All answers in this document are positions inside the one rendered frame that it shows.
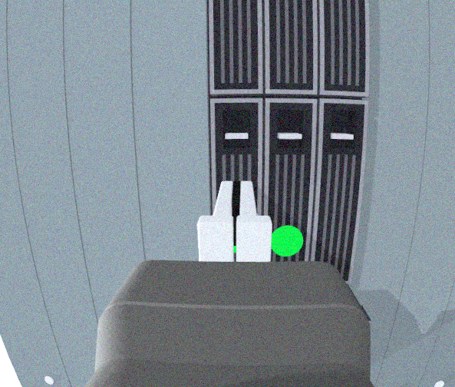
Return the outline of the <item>black drive blank with green sticker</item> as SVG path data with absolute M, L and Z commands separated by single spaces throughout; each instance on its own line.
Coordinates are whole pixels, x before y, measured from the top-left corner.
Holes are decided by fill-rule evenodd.
M 213 214 L 223 181 L 252 181 L 261 216 L 262 98 L 210 98 L 210 133 Z

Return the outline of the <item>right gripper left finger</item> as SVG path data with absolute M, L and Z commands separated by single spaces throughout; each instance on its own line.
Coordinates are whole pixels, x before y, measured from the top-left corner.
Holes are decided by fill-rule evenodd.
M 236 181 L 223 181 L 213 216 L 199 218 L 199 261 L 233 262 L 236 246 Z

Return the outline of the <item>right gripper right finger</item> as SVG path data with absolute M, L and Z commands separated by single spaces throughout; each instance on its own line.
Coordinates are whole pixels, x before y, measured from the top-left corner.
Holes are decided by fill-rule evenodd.
M 272 221 L 257 216 L 252 181 L 237 181 L 236 217 L 236 262 L 271 262 Z

